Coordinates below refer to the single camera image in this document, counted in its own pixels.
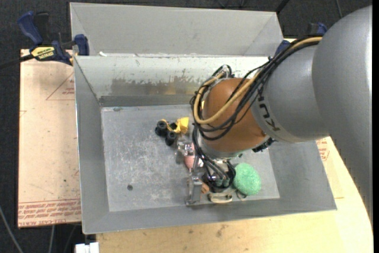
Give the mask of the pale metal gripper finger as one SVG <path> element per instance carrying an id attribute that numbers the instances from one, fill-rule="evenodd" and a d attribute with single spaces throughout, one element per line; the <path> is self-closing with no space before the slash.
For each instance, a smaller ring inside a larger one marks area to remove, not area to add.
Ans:
<path id="1" fill-rule="evenodd" d="M 203 181 L 197 176 L 190 176 L 187 182 L 186 205 L 193 205 L 201 201 Z"/>
<path id="2" fill-rule="evenodd" d="M 194 158 L 193 144 L 189 141 L 178 142 L 176 150 L 177 164 L 193 164 Z"/>

